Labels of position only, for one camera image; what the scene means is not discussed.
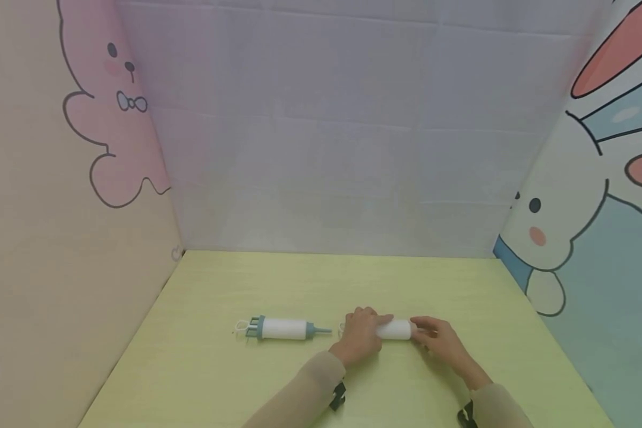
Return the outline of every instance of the person's right hand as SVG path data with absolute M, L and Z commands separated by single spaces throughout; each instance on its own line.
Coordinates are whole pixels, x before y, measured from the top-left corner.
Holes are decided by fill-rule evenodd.
M 345 368 L 378 353 L 383 342 L 376 335 L 379 325 L 392 321 L 392 315 L 378 315 L 371 307 L 357 307 L 345 315 L 345 330 L 340 341 L 329 349 Z
M 450 366 L 471 391 L 492 383 L 487 373 L 466 351 L 450 323 L 430 316 L 414 316 L 411 321 L 419 328 L 411 334 L 411 338 Z

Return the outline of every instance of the sleeve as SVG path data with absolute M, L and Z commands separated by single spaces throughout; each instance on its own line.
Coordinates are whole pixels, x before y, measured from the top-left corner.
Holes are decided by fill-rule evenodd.
M 533 424 L 501 385 L 491 383 L 471 393 L 473 419 L 479 428 L 533 428 Z
M 307 428 L 333 401 L 344 375 L 338 358 L 328 351 L 317 353 L 243 428 Z

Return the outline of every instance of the pink cartoon bunny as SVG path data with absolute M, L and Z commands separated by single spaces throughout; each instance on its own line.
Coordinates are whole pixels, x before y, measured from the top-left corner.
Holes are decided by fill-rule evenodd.
M 58 0 L 62 52 L 80 90 L 64 99 L 64 115 L 84 140 L 105 148 L 90 167 L 104 204 L 133 202 L 144 180 L 163 194 L 169 179 L 148 102 L 114 0 Z

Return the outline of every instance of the wrist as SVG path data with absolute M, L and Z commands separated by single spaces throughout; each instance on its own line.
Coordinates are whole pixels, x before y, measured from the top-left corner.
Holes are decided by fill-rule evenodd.
M 485 373 L 485 370 L 473 359 L 459 370 L 456 370 L 456 373 L 464 380 L 469 391 L 478 391 L 478 389 L 492 383 L 492 379 Z
M 348 356 L 348 351 L 347 349 L 343 346 L 342 343 L 336 342 L 333 344 L 333 346 L 330 347 L 328 350 L 333 356 L 338 358 L 338 360 L 342 363 L 342 365 L 347 369 L 347 367 L 350 365 L 350 358 Z

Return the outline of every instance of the tabletop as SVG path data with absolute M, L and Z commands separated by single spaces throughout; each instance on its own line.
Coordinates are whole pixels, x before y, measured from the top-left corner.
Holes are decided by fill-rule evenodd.
M 536 428 L 612 427 L 498 260 L 188 251 L 79 428 L 239 428 L 338 339 L 356 306 L 450 321 Z M 234 332 L 260 314 L 334 333 L 258 341 Z M 384 341 L 345 386 L 345 404 L 315 428 L 458 428 L 469 400 L 451 370 L 410 341 Z

